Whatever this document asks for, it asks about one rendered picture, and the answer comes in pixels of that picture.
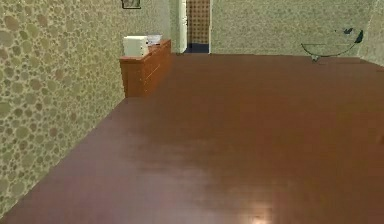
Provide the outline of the brown wooden chest of drawers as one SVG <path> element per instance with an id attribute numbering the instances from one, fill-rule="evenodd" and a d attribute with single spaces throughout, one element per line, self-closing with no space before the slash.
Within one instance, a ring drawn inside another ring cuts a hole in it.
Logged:
<path id="1" fill-rule="evenodd" d="M 122 56 L 119 59 L 125 97 L 149 95 L 171 67 L 171 40 L 161 40 L 149 47 L 142 58 Z"/>

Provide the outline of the pale flat object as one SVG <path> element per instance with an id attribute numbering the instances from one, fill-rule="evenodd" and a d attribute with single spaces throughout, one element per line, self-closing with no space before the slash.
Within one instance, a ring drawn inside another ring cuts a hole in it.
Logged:
<path id="1" fill-rule="evenodd" d="M 149 46 L 159 45 L 161 40 L 162 40 L 162 36 L 160 34 L 148 35 L 147 39 L 148 39 L 148 45 Z"/>

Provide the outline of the white box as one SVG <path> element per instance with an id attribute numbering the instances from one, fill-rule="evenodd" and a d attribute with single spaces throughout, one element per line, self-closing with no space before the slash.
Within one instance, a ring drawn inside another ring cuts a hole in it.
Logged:
<path id="1" fill-rule="evenodd" d="M 128 57 L 143 57 L 149 53 L 146 36 L 126 36 L 123 38 L 123 47 Z"/>

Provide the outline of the white room door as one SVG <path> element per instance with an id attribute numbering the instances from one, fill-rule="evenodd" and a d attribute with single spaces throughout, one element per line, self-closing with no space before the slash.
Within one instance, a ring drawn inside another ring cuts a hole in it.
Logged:
<path id="1" fill-rule="evenodd" d="M 187 49 L 187 31 L 187 0 L 179 0 L 179 46 L 181 53 Z"/>

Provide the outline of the clear glass bowl table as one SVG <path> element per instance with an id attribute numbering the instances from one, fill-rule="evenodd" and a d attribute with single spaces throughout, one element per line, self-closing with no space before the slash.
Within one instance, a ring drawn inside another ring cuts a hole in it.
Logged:
<path id="1" fill-rule="evenodd" d="M 354 40 L 348 40 L 346 43 L 301 43 L 301 47 L 310 56 L 311 61 L 316 63 L 321 58 L 338 57 L 350 52 L 360 44 L 354 43 L 358 34 L 354 35 Z"/>

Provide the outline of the dark framed wall picture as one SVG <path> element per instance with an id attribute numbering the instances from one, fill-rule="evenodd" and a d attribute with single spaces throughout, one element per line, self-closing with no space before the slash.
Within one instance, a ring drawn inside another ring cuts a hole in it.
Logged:
<path id="1" fill-rule="evenodd" d="M 140 0 L 121 0 L 123 9 L 140 9 Z"/>

